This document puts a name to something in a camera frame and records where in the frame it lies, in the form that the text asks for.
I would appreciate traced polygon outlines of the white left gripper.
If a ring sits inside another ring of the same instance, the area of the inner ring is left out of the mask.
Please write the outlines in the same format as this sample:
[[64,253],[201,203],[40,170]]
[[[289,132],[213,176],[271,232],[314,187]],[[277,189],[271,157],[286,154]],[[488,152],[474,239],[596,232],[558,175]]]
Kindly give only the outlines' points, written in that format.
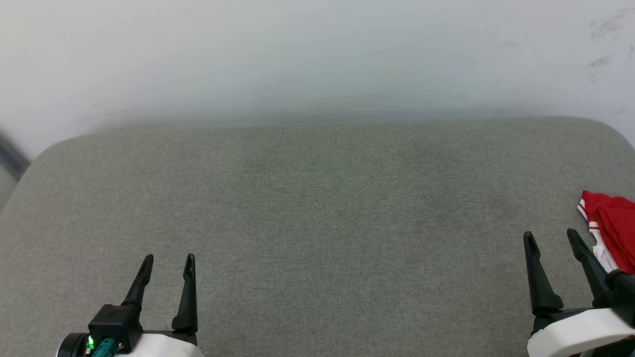
[[[154,255],[148,254],[141,263],[126,298],[121,305],[142,306],[144,292],[150,282]],[[179,309],[172,321],[172,331],[150,331],[142,334],[133,350],[120,352],[118,357],[203,357],[196,333],[199,328],[195,256],[188,254],[183,271],[184,286]]]

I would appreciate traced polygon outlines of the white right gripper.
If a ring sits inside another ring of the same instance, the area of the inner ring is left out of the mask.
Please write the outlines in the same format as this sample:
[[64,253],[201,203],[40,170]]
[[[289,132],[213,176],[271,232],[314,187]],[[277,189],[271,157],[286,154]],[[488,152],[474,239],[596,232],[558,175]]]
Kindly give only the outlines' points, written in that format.
[[[575,229],[567,229],[567,237],[585,273],[593,295],[592,304],[609,304],[605,269]],[[522,242],[533,316],[560,312],[564,303],[547,278],[533,233],[526,231]],[[621,343],[633,337],[634,332],[634,328],[611,309],[586,310],[536,332],[528,340],[527,351],[530,357],[569,357]]]

